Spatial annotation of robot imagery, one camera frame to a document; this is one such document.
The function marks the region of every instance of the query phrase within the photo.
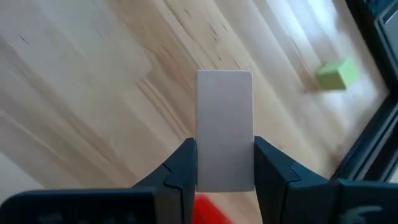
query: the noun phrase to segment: wood grain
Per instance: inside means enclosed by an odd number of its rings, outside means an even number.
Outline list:
[[[320,92],[353,57],[360,78]],[[250,70],[255,134],[329,177],[387,95],[343,1],[0,1],[0,198],[127,187],[195,130],[195,72]],[[210,194],[259,223],[253,192]]]

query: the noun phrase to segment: white block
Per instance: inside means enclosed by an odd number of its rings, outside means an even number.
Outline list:
[[[197,71],[198,192],[254,190],[253,80],[249,71]]]

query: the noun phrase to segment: green block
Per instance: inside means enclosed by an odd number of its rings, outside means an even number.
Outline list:
[[[328,63],[317,71],[317,80],[323,90],[346,90],[358,79],[358,69],[352,58]]]

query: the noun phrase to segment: wooden floor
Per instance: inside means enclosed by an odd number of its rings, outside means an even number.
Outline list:
[[[360,79],[319,92],[353,57]],[[195,72],[254,72],[255,133],[329,177],[387,95],[340,0],[0,1],[0,199],[128,187],[195,131]],[[259,223],[253,192],[212,194]]]

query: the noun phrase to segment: red object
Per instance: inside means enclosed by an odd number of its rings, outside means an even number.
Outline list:
[[[205,195],[196,195],[193,204],[193,224],[232,224]]]

